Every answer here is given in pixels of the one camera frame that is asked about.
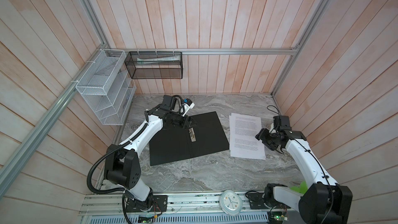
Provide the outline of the black mesh wall basket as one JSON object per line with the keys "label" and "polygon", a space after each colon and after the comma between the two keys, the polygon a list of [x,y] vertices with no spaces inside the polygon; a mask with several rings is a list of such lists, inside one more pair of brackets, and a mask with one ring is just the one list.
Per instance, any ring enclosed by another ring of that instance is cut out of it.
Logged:
{"label": "black mesh wall basket", "polygon": [[182,79],[182,53],[176,51],[130,51],[124,61],[132,79]]}

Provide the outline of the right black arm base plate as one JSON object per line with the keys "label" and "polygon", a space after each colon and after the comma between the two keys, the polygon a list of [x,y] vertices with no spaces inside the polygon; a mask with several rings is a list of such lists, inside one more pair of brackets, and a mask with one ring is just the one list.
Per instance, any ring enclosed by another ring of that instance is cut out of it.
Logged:
{"label": "right black arm base plate", "polygon": [[245,198],[248,200],[251,210],[271,209],[264,202],[265,194],[258,191],[248,191],[245,193]]}

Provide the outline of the metal folder clip bar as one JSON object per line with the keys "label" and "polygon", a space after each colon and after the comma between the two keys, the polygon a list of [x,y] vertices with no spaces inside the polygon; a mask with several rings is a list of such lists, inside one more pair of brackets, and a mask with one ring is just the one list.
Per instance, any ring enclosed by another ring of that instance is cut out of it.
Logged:
{"label": "metal folder clip bar", "polygon": [[189,129],[189,135],[190,135],[191,142],[196,142],[197,141],[193,128]]}

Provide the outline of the white printed paper stack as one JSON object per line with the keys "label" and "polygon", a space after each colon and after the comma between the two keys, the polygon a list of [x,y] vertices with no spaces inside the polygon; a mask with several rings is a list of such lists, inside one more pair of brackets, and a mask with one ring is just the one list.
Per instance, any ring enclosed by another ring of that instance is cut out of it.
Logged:
{"label": "white printed paper stack", "polygon": [[230,116],[230,155],[235,158],[265,160],[265,146],[255,136],[261,118],[232,113]]}

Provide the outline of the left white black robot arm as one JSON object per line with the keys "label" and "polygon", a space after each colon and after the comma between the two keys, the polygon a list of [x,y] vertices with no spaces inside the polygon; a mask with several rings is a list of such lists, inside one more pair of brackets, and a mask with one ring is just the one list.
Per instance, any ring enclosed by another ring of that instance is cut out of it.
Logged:
{"label": "left white black robot arm", "polygon": [[121,191],[139,202],[150,202],[153,190],[141,179],[140,155],[150,140],[165,126],[188,130],[196,125],[189,110],[195,104],[179,95],[164,95],[162,103],[144,112],[139,129],[119,145],[108,148],[104,178],[121,187]]}

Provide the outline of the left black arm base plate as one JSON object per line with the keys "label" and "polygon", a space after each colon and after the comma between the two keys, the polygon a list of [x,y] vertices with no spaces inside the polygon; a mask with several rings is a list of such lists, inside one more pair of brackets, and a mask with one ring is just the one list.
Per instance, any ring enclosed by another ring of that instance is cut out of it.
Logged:
{"label": "left black arm base plate", "polygon": [[168,202],[167,195],[155,195],[153,197],[151,208],[140,209],[140,207],[134,200],[127,198],[127,200],[125,202],[125,209],[126,209],[127,213],[148,213],[148,212],[154,212],[154,211],[156,211],[157,213],[160,213],[160,212],[166,212],[167,202]]}

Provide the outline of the aluminium front rail frame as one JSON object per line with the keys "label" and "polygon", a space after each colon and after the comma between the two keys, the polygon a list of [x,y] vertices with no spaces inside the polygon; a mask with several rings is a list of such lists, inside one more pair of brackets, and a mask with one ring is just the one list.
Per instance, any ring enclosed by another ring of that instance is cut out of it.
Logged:
{"label": "aluminium front rail frame", "polygon": [[166,212],[127,213],[121,194],[88,195],[80,208],[83,224],[302,224],[298,212],[283,206],[251,210],[245,191],[237,194],[243,208],[237,216],[227,215],[219,205],[220,191],[166,192]]}

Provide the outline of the blue black file folder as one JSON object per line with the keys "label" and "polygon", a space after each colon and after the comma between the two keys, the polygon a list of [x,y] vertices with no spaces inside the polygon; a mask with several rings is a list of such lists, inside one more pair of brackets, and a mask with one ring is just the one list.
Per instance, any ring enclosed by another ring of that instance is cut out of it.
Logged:
{"label": "blue black file folder", "polygon": [[149,142],[150,165],[192,159],[229,150],[229,141],[216,112],[192,116],[198,125],[188,130],[165,127]]}

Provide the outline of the white round clock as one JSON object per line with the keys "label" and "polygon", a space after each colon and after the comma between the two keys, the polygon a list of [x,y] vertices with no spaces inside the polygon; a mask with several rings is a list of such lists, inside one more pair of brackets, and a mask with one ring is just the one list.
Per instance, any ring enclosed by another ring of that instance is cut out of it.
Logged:
{"label": "white round clock", "polygon": [[219,205],[227,215],[237,216],[243,208],[243,201],[234,191],[226,190],[219,198]]}

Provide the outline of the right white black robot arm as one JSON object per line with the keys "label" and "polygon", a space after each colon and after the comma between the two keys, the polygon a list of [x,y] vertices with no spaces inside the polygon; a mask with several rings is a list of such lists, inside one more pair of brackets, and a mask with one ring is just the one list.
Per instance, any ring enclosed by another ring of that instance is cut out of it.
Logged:
{"label": "right white black robot arm", "polygon": [[282,184],[267,184],[263,201],[269,208],[285,205],[299,212],[307,224],[345,224],[348,222],[352,192],[340,185],[321,165],[300,131],[261,129],[256,135],[267,148],[285,149],[296,162],[308,189],[301,194]]}

